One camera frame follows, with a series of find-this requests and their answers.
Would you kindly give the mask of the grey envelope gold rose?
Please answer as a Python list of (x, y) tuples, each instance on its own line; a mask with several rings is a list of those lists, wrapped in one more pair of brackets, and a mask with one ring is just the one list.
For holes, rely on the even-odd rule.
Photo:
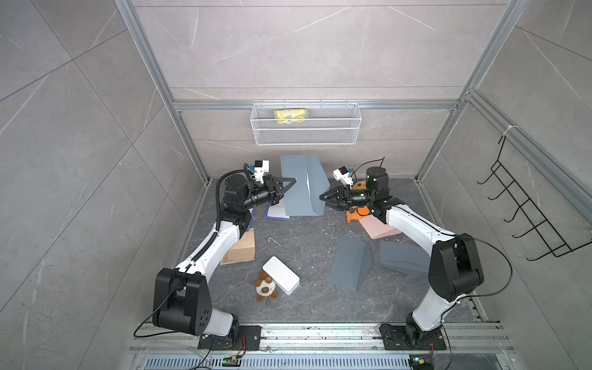
[(371, 266), (372, 253), (367, 243), (341, 237), (328, 280), (343, 288), (359, 291)]

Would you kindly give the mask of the grey envelope front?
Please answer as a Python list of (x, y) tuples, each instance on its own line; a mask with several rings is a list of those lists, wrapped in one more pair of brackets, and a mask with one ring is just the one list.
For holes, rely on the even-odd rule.
[(430, 255), (421, 247), (381, 241), (380, 265), (410, 276), (427, 276)]

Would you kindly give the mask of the white blue bordered letter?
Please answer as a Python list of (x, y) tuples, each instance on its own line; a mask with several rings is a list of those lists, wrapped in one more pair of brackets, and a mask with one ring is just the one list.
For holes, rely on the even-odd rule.
[(250, 209), (251, 220), (250, 220), (250, 222), (249, 222), (249, 225), (248, 225), (248, 228), (247, 228), (247, 230), (250, 230), (251, 228), (253, 228), (253, 226), (252, 226), (252, 225), (253, 225), (253, 221), (254, 221), (254, 214), (255, 214), (255, 211), (256, 211), (256, 207), (253, 207), (253, 208), (251, 208), (251, 209)]

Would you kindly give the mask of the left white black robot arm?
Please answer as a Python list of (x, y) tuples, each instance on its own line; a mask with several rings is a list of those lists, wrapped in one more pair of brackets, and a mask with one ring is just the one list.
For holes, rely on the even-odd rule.
[(163, 268), (154, 288), (149, 319), (167, 334), (206, 336), (213, 342), (239, 342), (239, 322), (230, 313), (213, 308), (208, 284), (224, 256), (244, 236), (251, 209), (276, 205), (297, 180), (265, 174), (261, 181), (245, 167), (222, 175), (215, 187), (216, 218), (199, 246), (175, 268)]

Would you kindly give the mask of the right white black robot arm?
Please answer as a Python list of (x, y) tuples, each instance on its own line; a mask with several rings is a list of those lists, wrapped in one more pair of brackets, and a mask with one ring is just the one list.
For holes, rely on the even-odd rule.
[(468, 234), (453, 234), (414, 212), (389, 190), (385, 168), (366, 171), (365, 188), (355, 189), (353, 172), (342, 166), (333, 171), (335, 183), (319, 196), (336, 211), (367, 207), (368, 216), (402, 231), (430, 258), (430, 289), (420, 305), (408, 315), (402, 336), (410, 348), (434, 346), (442, 320), (461, 298), (484, 282), (475, 240)]

